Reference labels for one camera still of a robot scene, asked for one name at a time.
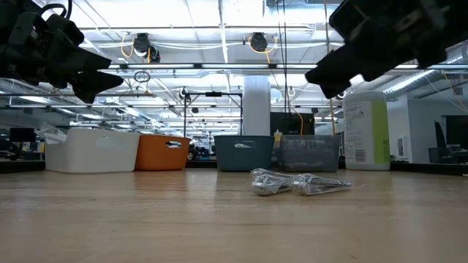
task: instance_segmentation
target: wooden table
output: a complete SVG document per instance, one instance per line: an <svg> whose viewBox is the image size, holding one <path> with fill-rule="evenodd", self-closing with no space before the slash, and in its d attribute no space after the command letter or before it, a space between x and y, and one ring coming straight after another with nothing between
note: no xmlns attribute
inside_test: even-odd
<svg viewBox="0 0 468 263"><path fill-rule="evenodd" d="M0 262L468 262L468 179L328 175L365 186L258 197L213 169L0 175Z"/></svg>

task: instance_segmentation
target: white storage bin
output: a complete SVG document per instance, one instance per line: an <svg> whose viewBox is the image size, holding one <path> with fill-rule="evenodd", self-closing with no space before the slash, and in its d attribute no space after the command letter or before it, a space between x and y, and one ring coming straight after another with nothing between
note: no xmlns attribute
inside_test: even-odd
<svg viewBox="0 0 468 263"><path fill-rule="evenodd" d="M70 129L67 141L45 146L45 169L55 172L131 172L140 135L98 129Z"/></svg>

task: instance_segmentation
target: orange storage bin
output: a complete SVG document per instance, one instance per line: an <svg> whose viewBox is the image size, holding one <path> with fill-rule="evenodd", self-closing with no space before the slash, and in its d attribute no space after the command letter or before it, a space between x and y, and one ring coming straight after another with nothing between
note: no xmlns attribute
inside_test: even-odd
<svg viewBox="0 0 468 263"><path fill-rule="evenodd" d="M161 135L141 135L135 170L162 171L185 168L190 139Z"/></svg>

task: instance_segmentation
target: plastic bag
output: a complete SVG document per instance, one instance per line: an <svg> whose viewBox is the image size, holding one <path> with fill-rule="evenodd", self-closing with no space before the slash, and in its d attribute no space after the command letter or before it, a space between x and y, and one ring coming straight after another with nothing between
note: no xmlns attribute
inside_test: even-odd
<svg viewBox="0 0 468 263"><path fill-rule="evenodd" d="M42 122L40 129L34 132L37 136L45 138L47 144L62 143L67 140L67 135L65 133L46 122Z"/></svg>
<svg viewBox="0 0 468 263"><path fill-rule="evenodd" d="M313 174L304 174L295 177L293 190L294 192L309 196L348 190L351 187L352 184L347 181L324 178Z"/></svg>
<svg viewBox="0 0 468 263"><path fill-rule="evenodd" d="M254 169L250 172L252 176L252 190L261 196L278 194L292 191L294 176L266 169Z"/></svg>

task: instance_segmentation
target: storage container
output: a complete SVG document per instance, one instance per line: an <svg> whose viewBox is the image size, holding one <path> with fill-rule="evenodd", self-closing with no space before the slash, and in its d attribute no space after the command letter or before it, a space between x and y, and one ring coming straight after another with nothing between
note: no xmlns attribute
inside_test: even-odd
<svg viewBox="0 0 468 263"><path fill-rule="evenodd" d="M347 169L389 170L390 144L385 94L355 92L343 99Z"/></svg>
<svg viewBox="0 0 468 263"><path fill-rule="evenodd" d="M70 129L65 142L45 146L45 169L68 173L131 172L139 139L136 133Z"/></svg>
<svg viewBox="0 0 468 263"><path fill-rule="evenodd" d="M225 172L270 168L273 136L215 136L216 162Z"/></svg>
<svg viewBox="0 0 468 263"><path fill-rule="evenodd" d="M137 171L184 169L190 139L162 135L141 135L138 145Z"/></svg>
<svg viewBox="0 0 468 263"><path fill-rule="evenodd" d="M279 167L288 172L336 172L339 135L283 135L276 152Z"/></svg>

